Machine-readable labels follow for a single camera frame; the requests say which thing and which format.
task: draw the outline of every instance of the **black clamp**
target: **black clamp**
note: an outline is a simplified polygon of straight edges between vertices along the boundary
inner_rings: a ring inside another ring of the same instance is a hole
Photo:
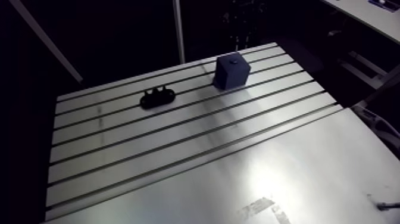
[[[166,105],[175,100],[175,92],[172,89],[166,89],[165,86],[159,91],[154,88],[151,94],[145,91],[145,95],[140,99],[140,106],[144,110],[152,109],[154,107],[159,107],[161,105]]]

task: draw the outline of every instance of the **aluminum table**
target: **aluminum table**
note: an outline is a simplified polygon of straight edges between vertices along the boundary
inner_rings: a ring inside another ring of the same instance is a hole
[[[276,43],[241,54],[230,91],[212,57],[58,97],[48,223],[395,223],[391,152]]]

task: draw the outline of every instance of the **small black object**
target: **small black object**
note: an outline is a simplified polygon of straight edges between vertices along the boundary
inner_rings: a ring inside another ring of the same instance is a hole
[[[242,86],[246,84],[249,73],[250,65],[240,53],[218,57],[213,84],[222,90]]]
[[[159,91],[157,88],[152,90],[149,94],[145,91],[145,95],[140,99],[140,106],[145,109],[159,107],[161,105],[169,104],[175,100],[175,92],[172,89],[166,89],[165,86]]]
[[[400,203],[378,203],[376,207],[380,211],[386,211],[389,209],[400,209]]]

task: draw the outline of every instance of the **dark blue block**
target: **dark blue block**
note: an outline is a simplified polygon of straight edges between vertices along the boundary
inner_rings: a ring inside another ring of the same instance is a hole
[[[233,53],[217,58],[217,68],[213,84],[216,88],[226,90],[246,84],[250,65],[240,55]]]

